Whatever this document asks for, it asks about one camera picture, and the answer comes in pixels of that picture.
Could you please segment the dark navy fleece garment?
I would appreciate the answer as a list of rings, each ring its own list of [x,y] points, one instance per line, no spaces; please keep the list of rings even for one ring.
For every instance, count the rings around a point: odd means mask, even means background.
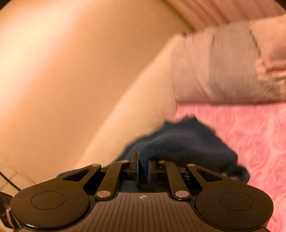
[[[250,179],[248,170],[238,165],[236,152],[196,117],[186,117],[177,123],[165,122],[156,132],[125,147],[117,161],[131,160],[133,152],[137,152],[138,180],[145,186],[151,177],[151,160],[173,162],[178,167],[195,164],[234,176],[242,183]]]

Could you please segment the beige pink folded quilt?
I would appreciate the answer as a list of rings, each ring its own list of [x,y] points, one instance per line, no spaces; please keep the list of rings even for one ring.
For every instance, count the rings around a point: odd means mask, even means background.
[[[284,101],[285,16],[175,36],[171,76],[179,102]]]

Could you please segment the pink striped curtain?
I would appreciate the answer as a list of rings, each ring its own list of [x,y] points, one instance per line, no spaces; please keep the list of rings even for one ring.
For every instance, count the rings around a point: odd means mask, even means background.
[[[227,25],[285,14],[285,1],[165,1],[180,18],[184,34],[202,31],[207,27]]]

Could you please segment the pink rose pattern blanket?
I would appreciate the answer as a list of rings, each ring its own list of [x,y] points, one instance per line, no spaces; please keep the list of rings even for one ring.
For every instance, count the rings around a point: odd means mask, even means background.
[[[186,116],[213,128],[238,155],[249,185],[270,195],[270,231],[285,231],[285,103],[264,105],[182,105],[174,120]]]

